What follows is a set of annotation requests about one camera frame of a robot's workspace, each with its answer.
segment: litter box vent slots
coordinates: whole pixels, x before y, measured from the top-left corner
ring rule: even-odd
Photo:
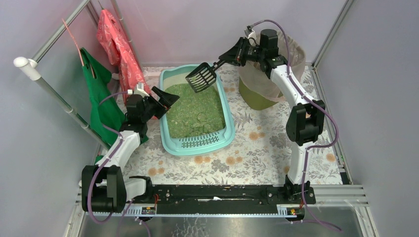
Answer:
[[[182,142],[182,148],[202,147],[218,142],[220,140],[218,135],[219,132],[213,132],[197,137],[181,138],[179,141]]]

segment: green bag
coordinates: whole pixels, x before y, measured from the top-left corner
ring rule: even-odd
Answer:
[[[89,99],[92,105],[90,112],[90,127],[102,137],[102,140],[112,145],[117,134],[105,129],[102,124],[119,131],[125,120],[125,115],[118,107],[114,98],[110,98],[99,106],[99,103],[111,92],[106,86],[111,80],[111,72],[96,61],[84,48],[80,49],[84,62],[83,74],[89,89]]]

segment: red bag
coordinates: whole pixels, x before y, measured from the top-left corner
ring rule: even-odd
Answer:
[[[116,19],[106,9],[100,13],[96,38],[108,54],[109,62],[119,67],[119,81],[122,91],[134,89],[138,82],[144,84],[144,90],[151,95],[150,87],[145,83],[143,72],[138,66],[134,54]]]

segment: robotic arm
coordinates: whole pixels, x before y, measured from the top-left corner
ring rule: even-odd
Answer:
[[[140,144],[148,140],[147,121],[153,116],[160,119],[179,99],[179,96],[161,91],[155,86],[152,91],[159,96],[158,101],[137,86],[134,94],[126,101],[127,113],[126,120],[120,128],[121,137],[118,137],[108,153],[96,165],[84,167],[82,171],[84,211],[88,211],[89,188],[92,188],[92,210],[99,212],[121,212],[125,203],[134,197],[142,196],[144,199],[152,197],[147,193],[151,186],[150,178],[134,176],[124,181],[122,176],[123,168],[131,154]],[[95,172],[105,161],[107,162],[99,171],[93,187],[90,187]]]
[[[222,54],[219,57],[220,61],[214,64],[218,68],[224,63],[244,66],[247,61],[258,62],[261,70],[280,88],[285,96],[291,108],[286,131],[288,138],[293,142],[291,166],[284,185],[287,190],[285,196],[290,197],[301,192],[301,185],[305,185],[304,189],[308,190],[310,186],[308,178],[305,179],[307,181],[305,184],[301,183],[305,152],[323,132],[324,113],[308,103],[305,98],[323,109],[325,104],[322,100],[315,101],[295,78],[291,68],[287,69],[286,58],[278,53],[278,35],[275,30],[262,30],[259,45],[256,44],[254,31],[248,27],[245,32],[248,37],[240,38],[234,47]]]

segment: trash bin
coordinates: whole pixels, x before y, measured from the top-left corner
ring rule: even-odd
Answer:
[[[279,53],[287,58],[287,47],[285,38],[281,31],[278,34]],[[305,52],[301,46],[287,36],[290,48],[291,69],[298,81],[305,68]],[[256,35],[256,42],[259,43],[260,33]],[[239,92],[244,101],[254,110],[264,110],[280,101],[281,90],[260,70],[260,64],[248,61],[244,67],[239,67]]]

